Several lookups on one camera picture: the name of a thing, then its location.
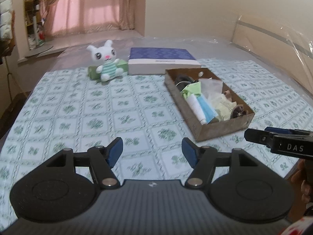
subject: blue book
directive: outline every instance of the blue book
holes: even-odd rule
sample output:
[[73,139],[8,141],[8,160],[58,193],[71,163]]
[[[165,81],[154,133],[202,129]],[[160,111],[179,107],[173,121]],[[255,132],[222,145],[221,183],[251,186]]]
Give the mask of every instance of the blue book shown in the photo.
[[166,69],[200,68],[201,64],[181,48],[131,48],[128,74],[165,74]]

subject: metal screw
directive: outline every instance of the metal screw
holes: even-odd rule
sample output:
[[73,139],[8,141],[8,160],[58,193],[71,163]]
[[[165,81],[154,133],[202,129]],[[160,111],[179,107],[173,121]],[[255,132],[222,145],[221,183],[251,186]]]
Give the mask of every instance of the metal screw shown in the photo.
[[192,186],[200,186],[202,185],[203,181],[200,178],[192,178],[192,179],[188,179],[187,183]]
[[106,186],[114,186],[117,184],[117,180],[113,178],[107,178],[102,180],[102,184]]

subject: red object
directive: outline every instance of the red object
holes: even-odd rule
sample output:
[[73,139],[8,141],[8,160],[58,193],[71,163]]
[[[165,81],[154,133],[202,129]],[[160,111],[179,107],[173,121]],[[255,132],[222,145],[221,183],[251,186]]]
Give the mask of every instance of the red object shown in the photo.
[[44,33],[43,33],[43,31],[39,32],[39,39],[44,41]]
[[300,231],[298,230],[293,230],[290,235],[299,235],[300,234]]

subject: cable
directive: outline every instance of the cable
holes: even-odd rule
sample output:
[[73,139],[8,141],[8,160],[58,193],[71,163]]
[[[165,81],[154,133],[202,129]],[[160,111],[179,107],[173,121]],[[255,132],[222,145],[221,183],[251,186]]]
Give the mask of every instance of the cable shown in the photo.
[[10,72],[10,69],[9,69],[9,66],[7,64],[7,57],[4,57],[4,61],[5,61],[5,65],[7,67],[7,87],[9,89],[9,94],[10,94],[10,100],[11,100],[11,103],[12,103],[12,93],[11,93],[11,88],[10,88],[10,80],[9,80],[9,75],[11,75],[15,85],[21,90],[21,92],[24,94],[25,98],[27,99],[27,95],[26,93],[23,91],[23,89],[21,88],[21,86],[19,85],[19,83],[16,81],[14,75]]
[[188,84],[191,84],[190,81],[183,80],[183,81],[181,81],[181,82],[178,82],[178,83],[176,84],[176,86],[177,86],[178,84],[180,84],[180,83],[188,83]]

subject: bunny ears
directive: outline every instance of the bunny ears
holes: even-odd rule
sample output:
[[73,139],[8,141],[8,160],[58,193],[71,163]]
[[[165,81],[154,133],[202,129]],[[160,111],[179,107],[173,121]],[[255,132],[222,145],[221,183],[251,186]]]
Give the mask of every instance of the bunny ears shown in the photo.
[[[111,47],[112,44],[113,44],[113,41],[107,40],[107,41],[104,43],[104,47]],[[93,45],[89,45],[89,46],[87,47],[87,50],[89,50],[89,51],[91,51],[91,52],[95,51],[96,49],[97,49],[97,48],[96,48],[95,46],[93,46]]]

